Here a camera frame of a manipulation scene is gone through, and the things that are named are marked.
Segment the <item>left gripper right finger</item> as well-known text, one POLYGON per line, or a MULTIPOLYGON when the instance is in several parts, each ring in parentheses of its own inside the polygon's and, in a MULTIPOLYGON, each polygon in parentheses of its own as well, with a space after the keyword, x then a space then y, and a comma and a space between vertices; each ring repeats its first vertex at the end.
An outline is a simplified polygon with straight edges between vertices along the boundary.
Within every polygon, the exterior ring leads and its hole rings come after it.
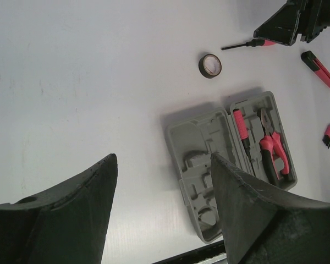
POLYGON ((215 159, 229 263, 330 263, 330 202, 308 199, 215 159))

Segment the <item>red black pliers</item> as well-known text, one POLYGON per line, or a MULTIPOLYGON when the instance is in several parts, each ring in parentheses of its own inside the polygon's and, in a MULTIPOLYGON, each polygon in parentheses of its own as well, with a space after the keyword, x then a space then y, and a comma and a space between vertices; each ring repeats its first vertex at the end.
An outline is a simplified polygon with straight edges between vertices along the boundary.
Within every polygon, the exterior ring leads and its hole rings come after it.
POLYGON ((290 173, 288 157, 282 145, 281 136, 275 131, 266 109, 260 108, 258 114, 264 132, 264 137, 259 142, 263 168, 269 182, 279 187, 281 177, 286 179, 290 173), (281 170, 277 169, 274 157, 282 160, 284 167, 281 170))

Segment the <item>black electrical tape roll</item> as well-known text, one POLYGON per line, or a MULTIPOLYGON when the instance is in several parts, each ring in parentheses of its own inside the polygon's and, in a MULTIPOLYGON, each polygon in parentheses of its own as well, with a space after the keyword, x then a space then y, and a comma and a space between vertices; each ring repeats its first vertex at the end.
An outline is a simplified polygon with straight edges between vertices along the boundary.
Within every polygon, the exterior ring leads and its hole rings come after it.
POLYGON ((222 63, 214 54, 206 54, 199 60, 199 71, 207 79, 217 77, 222 71, 222 63))

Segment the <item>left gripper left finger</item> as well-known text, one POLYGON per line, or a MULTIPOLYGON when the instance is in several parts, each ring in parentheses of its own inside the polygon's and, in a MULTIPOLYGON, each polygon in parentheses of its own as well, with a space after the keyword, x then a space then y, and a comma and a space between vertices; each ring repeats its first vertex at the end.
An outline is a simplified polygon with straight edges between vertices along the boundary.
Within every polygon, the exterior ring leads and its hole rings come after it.
POLYGON ((117 176, 110 154, 49 189, 0 204, 0 263, 100 263, 117 176))

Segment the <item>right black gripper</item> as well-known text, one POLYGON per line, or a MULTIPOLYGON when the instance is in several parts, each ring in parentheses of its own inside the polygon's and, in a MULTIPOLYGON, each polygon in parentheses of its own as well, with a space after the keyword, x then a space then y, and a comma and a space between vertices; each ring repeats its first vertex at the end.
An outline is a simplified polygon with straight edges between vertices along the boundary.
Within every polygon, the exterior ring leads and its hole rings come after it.
POLYGON ((296 41, 298 27, 302 42, 313 41, 330 27, 330 1, 307 1, 304 11, 302 1, 287 1, 254 31, 254 38, 291 46, 296 41))

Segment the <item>red-handled screwdriver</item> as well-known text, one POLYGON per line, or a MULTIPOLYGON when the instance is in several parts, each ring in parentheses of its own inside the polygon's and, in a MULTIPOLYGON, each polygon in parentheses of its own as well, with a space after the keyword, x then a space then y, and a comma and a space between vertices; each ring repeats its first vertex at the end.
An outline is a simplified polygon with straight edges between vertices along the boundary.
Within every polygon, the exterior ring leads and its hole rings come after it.
POLYGON ((243 118, 243 114, 240 109, 235 109, 233 111, 233 116, 235 119, 235 123, 239 132, 240 139, 242 141, 245 153, 250 161, 251 168, 253 171, 253 175, 255 176, 255 171, 254 171, 254 166, 251 158, 251 153, 250 153, 250 140, 249 140, 249 135, 248 135, 248 130, 247 126, 245 124, 245 120, 243 118))
POLYGON ((269 41, 269 40, 253 39, 253 40, 250 40, 250 41, 242 43, 242 44, 222 47, 221 50, 225 51, 225 50, 231 50, 231 49, 240 48, 240 47, 266 47, 266 46, 273 46, 275 44, 276 44, 275 42, 269 41))

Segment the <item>grey plastic tool case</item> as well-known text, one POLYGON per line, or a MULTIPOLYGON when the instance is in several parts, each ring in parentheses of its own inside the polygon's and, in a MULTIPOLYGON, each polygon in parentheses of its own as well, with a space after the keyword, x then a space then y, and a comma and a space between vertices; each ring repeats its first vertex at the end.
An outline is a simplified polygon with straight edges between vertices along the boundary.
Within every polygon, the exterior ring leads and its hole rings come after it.
POLYGON ((265 108, 276 132, 281 136, 290 165, 288 178, 281 177, 280 188, 290 190, 298 178, 289 151, 283 123, 272 92, 234 102, 230 109, 222 107, 177 121, 167 126, 165 140, 177 173, 184 205, 199 239, 210 244, 222 236, 220 217, 222 202, 217 192, 222 178, 212 169, 215 159, 223 162, 235 173, 253 175, 233 116, 240 109, 250 140, 250 153, 255 176, 269 182, 262 163, 260 140, 264 132, 258 110, 265 108))

